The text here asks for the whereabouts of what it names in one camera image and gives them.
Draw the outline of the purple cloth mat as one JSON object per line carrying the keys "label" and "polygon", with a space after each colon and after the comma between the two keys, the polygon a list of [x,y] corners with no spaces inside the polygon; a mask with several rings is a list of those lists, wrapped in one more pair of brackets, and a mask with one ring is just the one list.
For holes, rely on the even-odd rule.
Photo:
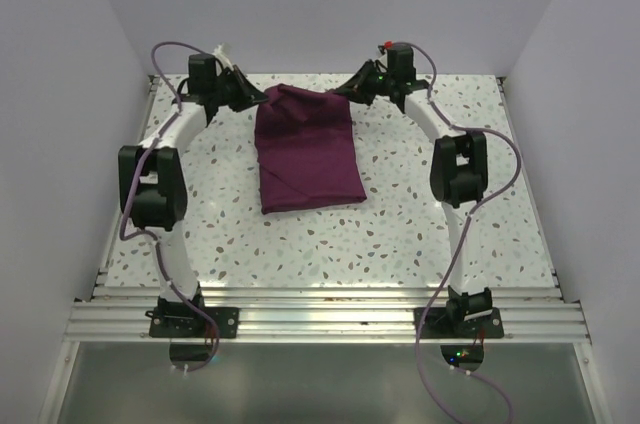
{"label": "purple cloth mat", "polygon": [[265,94],[254,130],[262,213],[364,202],[349,100],[286,84]]}

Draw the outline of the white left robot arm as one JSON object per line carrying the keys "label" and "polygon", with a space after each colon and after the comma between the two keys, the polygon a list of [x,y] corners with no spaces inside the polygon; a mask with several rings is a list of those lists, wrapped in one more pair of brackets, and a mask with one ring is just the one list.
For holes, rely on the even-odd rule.
{"label": "white left robot arm", "polygon": [[267,96],[222,45],[211,53],[195,49],[188,58],[187,77],[178,85],[163,73],[158,76],[173,97],[168,116],[147,138],[118,152],[119,238],[142,237],[152,245],[161,285],[153,317],[172,317],[175,328],[193,337],[207,327],[208,313],[187,255],[183,227],[188,186],[181,159],[220,108],[240,113],[265,102]]}

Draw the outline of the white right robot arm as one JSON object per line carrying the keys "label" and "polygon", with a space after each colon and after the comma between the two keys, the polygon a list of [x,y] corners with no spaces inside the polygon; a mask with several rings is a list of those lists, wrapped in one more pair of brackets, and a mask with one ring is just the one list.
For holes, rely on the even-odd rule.
{"label": "white right robot arm", "polygon": [[451,333],[468,336],[489,316],[493,304],[479,264],[479,238],[471,229],[472,209],[488,187],[485,135],[471,131],[440,110],[433,100],[435,77],[421,79],[414,64],[418,48],[389,41],[379,46],[379,57],[366,61],[348,81],[334,90],[359,104],[385,97],[412,120],[433,144],[429,185],[445,213],[452,263],[445,272],[447,301],[425,321],[447,325]]}

